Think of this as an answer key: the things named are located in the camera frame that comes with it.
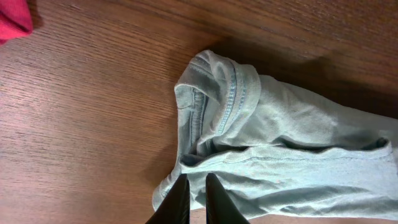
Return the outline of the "light blue t-shirt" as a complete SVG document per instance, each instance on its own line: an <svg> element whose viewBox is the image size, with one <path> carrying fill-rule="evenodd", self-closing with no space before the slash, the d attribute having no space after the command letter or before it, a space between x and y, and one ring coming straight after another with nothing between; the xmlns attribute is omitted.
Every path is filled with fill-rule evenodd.
<svg viewBox="0 0 398 224"><path fill-rule="evenodd" d="M180 174L193 209L218 176L248 219L397 219L397 120L335 103L205 50L175 88L177 161L155 189L160 204Z"/></svg>

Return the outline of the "folded red shirt underneath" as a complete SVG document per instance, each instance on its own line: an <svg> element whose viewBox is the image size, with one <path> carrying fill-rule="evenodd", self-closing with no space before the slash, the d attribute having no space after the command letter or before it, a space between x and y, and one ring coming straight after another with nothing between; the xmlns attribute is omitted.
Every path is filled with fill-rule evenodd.
<svg viewBox="0 0 398 224"><path fill-rule="evenodd" d="M8 40L31 35L33 29L26 0L1 0L1 45Z"/></svg>

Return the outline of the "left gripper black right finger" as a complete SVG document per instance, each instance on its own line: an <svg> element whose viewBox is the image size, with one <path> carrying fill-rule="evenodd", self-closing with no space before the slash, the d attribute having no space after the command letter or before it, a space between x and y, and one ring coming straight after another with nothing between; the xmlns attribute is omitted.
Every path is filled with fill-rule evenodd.
<svg viewBox="0 0 398 224"><path fill-rule="evenodd" d="M249 224L213 173L206 177L206 223Z"/></svg>

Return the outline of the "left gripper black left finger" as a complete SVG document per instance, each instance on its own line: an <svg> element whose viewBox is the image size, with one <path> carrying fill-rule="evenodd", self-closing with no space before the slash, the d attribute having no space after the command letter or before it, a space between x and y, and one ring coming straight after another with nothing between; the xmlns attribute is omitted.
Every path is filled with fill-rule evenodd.
<svg viewBox="0 0 398 224"><path fill-rule="evenodd" d="M189 224L190 184L187 174L181 174L160 207L146 224Z"/></svg>

